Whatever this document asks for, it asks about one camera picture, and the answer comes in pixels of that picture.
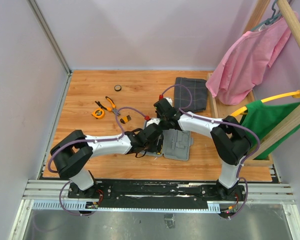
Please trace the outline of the orange black pliers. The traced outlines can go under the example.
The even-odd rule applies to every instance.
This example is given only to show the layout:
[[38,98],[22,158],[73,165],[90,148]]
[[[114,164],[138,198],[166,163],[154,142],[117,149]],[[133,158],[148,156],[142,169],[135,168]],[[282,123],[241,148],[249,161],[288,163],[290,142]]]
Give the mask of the orange black pliers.
[[108,97],[105,96],[105,99],[110,103],[111,107],[104,106],[100,101],[95,101],[95,103],[102,109],[111,113],[114,113],[116,116],[120,116],[120,112],[117,110],[117,106],[115,105],[114,101]]

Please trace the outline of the yellow tape measure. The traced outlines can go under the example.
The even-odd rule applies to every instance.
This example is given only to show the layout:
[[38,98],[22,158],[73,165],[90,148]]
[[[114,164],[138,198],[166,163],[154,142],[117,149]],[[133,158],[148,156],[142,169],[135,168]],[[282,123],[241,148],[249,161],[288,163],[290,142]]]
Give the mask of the yellow tape measure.
[[92,116],[98,120],[104,118],[105,114],[105,110],[102,108],[97,108],[92,112]]

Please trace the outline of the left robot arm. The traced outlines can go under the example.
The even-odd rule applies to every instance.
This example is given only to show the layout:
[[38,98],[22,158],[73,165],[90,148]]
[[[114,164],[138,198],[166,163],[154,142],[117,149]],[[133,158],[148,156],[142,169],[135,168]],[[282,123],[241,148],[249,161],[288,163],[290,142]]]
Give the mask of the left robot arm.
[[156,123],[144,129],[137,128],[121,135],[104,137],[85,135],[82,130],[75,130],[51,150],[48,169],[54,163],[55,172],[60,178],[70,180],[81,194],[91,198],[98,192],[98,187],[92,173],[85,169],[90,158],[147,152],[149,146],[162,134],[162,128]]

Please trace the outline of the grey plastic tool case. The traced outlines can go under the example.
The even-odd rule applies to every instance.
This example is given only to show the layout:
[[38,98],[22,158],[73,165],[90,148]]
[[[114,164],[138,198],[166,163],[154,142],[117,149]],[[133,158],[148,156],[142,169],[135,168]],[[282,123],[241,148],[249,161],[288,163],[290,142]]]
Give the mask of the grey plastic tool case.
[[[146,156],[165,157],[166,159],[188,161],[190,147],[194,140],[190,131],[175,129],[163,130],[163,134],[151,145]],[[158,143],[163,143],[162,154],[157,154]]]

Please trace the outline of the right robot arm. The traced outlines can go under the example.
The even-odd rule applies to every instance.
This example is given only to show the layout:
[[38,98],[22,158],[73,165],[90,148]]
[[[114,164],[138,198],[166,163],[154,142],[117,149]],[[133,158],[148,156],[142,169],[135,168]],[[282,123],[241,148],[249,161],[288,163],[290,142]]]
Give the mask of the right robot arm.
[[185,112],[162,98],[154,104],[159,126],[165,130],[194,132],[212,139],[221,159],[221,174],[216,181],[216,193],[222,200],[230,199],[239,183],[242,161],[252,147],[244,128],[235,117],[203,117],[191,111]]

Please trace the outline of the flathead screwdriver black yellow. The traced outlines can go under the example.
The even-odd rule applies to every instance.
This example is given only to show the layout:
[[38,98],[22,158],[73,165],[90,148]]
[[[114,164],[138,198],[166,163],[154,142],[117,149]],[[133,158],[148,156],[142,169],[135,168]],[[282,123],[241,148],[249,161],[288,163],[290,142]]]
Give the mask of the flathead screwdriver black yellow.
[[161,142],[159,142],[158,144],[157,144],[157,147],[156,147],[156,154],[157,155],[161,155],[162,154],[162,149],[163,149],[163,143]]

